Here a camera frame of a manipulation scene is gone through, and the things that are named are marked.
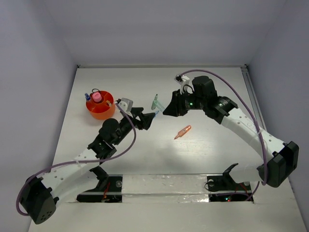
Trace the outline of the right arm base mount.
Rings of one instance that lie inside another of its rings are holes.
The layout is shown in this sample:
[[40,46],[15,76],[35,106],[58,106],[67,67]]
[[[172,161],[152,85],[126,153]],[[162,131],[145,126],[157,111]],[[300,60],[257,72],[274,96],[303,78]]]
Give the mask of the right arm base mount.
[[209,193],[210,202],[253,202],[251,185],[244,182],[236,183],[230,176],[230,172],[238,164],[232,164],[222,174],[210,174],[207,176],[204,188]]

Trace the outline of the green highlighter pen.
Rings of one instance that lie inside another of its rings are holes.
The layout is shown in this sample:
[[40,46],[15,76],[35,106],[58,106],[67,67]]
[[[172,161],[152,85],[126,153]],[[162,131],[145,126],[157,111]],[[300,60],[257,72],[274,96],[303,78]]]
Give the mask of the green highlighter pen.
[[151,109],[155,110],[158,109],[159,111],[163,112],[165,110],[164,106],[158,100],[158,94],[155,95],[154,100],[151,105]]

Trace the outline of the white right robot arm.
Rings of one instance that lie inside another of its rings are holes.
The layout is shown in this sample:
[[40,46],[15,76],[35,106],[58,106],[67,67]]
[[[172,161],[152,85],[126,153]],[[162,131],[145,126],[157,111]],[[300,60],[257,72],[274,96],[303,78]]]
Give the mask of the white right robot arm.
[[164,115],[178,117],[189,110],[202,110],[207,117],[240,137],[262,159],[262,164],[250,168],[236,169],[235,164],[231,165],[223,173],[222,184],[226,189],[234,189],[246,181],[264,181],[277,188],[296,169],[299,146],[293,141],[285,143],[260,128],[234,101],[219,96],[209,77],[190,80],[183,75],[175,77],[175,81],[181,87],[173,91]]

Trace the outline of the clear glue bottle blue cap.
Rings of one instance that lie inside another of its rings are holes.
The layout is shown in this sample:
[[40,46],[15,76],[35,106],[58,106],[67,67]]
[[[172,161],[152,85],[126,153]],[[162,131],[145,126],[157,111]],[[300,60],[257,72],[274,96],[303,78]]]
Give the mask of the clear glue bottle blue cap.
[[91,102],[91,97],[90,97],[90,95],[87,94],[87,93],[85,93],[84,95],[85,95],[85,100],[86,100],[86,102]]

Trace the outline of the pink cap crayon bottle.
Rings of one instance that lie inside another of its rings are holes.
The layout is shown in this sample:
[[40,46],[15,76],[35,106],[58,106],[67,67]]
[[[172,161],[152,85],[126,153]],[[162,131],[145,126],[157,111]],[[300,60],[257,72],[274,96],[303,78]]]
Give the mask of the pink cap crayon bottle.
[[99,102],[102,102],[103,97],[102,97],[101,93],[99,91],[97,91],[97,92],[94,92],[92,94],[92,99],[93,99],[94,102],[99,103]]

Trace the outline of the orange highlighter pen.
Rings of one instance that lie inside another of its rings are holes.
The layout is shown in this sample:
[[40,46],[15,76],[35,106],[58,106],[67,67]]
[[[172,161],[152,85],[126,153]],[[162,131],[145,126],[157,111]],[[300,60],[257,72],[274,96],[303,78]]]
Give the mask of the orange highlighter pen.
[[174,137],[174,140],[183,137],[187,132],[191,130],[191,125],[186,126],[185,128],[181,129],[177,135]]

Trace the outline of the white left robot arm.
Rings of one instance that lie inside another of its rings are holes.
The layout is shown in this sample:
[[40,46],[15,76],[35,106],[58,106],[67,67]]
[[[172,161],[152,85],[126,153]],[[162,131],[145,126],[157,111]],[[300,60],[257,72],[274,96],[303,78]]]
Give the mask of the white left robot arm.
[[72,161],[55,164],[30,176],[16,199],[19,214],[42,224],[62,202],[87,190],[82,183],[90,180],[95,190],[105,190],[109,176],[101,164],[118,158],[115,147],[130,132],[148,130],[155,118],[155,113],[144,114],[142,107],[133,107],[129,115],[124,110],[120,113],[123,118],[105,120],[94,141]]

